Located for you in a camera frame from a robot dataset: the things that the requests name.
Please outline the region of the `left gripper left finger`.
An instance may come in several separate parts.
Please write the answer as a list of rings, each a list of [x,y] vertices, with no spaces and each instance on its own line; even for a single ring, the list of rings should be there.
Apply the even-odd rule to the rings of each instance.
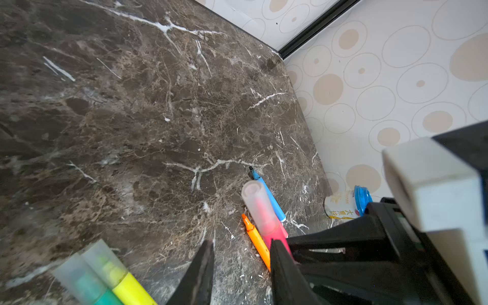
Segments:
[[[166,304],[210,304],[214,266],[214,242],[205,240]]]

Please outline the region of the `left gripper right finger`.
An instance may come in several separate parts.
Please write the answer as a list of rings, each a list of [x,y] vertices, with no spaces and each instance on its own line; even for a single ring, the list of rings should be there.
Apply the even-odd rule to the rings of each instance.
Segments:
[[[272,240],[270,258],[273,304],[320,304],[281,240]]]

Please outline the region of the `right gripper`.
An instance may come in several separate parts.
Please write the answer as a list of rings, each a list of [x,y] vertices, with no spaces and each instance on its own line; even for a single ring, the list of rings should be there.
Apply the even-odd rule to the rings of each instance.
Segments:
[[[314,293],[329,304],[472,304],[428,236],[393,198],[363,216],[288,238]]]

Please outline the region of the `orange marker pen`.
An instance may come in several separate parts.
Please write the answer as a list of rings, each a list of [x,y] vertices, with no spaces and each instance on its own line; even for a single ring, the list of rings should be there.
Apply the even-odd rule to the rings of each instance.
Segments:
[[[251,242],[255,246],[259,256],[263,260],[263,263],[267,267],[268,271],[271,271],[270,253],[269,253],[268,247],[266,246],[264,240],[262,239],[261,235],[259,234],[259,231],[251,223],[249,218],[244,213],[241,215],[241,218],[243,220],[243,223],[245,225],[247,234],[248,234]]]

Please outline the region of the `blue marker pen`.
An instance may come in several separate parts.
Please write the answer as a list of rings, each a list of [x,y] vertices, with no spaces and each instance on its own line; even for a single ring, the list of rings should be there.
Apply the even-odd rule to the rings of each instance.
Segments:
[[[258,174],[258,172],[252,166],[249,166],[249,169],[250,169],[250,173],[251,173],[252,178],[254,180],[260,182],[264,186],[264,189],[267,192],[267,195],[269,197],[269,200],[271,202],[271,205],[273,207],[273,210],[275,211],[275,214],[277,215],[279,221],[280,222],[286,221],[286,216],[285,216],[283,210],[281,209],[281,207],[279,206],[277,200],[275,199],[275,197],[271,193],[271,191],[268,188],[267,184],[265,183],[264,179]]]

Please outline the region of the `yellow marker pen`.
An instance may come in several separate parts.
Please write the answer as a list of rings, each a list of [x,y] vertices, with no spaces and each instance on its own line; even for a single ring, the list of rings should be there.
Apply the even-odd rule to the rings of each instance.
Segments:
[[[156,305],[156,301],[118,259],[104,240],[85,247],[81,256],[125,305]]]

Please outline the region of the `pink marker pen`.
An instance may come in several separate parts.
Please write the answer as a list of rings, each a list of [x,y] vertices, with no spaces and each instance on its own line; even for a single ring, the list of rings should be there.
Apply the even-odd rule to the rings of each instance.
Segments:
[[[287,243],[288,234],[273,210],[264,185],[256,180],[248,181],[242,188],[241,196],[268,250],[271,250],[272,240],[281,240],[294,260]]]

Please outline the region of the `green marker pen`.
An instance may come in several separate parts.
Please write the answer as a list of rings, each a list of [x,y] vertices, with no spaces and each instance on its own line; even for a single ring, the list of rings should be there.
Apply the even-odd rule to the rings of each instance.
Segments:
[[[81,304],[123,304],[78,253],[66,259],[52,274]]]

